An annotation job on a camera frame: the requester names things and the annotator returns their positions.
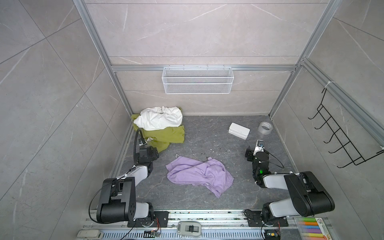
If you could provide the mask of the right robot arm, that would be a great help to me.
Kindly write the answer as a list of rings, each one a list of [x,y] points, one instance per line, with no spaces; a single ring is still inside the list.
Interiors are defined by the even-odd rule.
[[[263,189],[287,190],[290,197],[266,203],[260,212],[245,210],[248,219],[273,226],[286,217],[308,217],[335,209],[333,198],[312,172],[273,174],[269,168],[271,155],[263,147],[246,149],[245,157],[252,163],[255,183]]]

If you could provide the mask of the purple cloth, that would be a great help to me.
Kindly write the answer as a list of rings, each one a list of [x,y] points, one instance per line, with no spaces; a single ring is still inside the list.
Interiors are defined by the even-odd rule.
[[[222,162],[208,157],[201,162],[187,157],[179,156],[166,165],[167,178],[177,185],[203,186],[219,198],[228,190],[234,177],[227,171]]]

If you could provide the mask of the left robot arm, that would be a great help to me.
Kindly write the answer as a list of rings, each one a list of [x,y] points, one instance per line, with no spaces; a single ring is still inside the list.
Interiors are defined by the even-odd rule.
[[[155,221],[151,203],[136,200],[136,187],[148,178],[153,170],[153,161],[159,158],[158,150],[152,146],[141,146],[134,153],[135,164],[125,174],[103,181],[99,190],[96,219],[98,224],[128,222],[151,226]]]

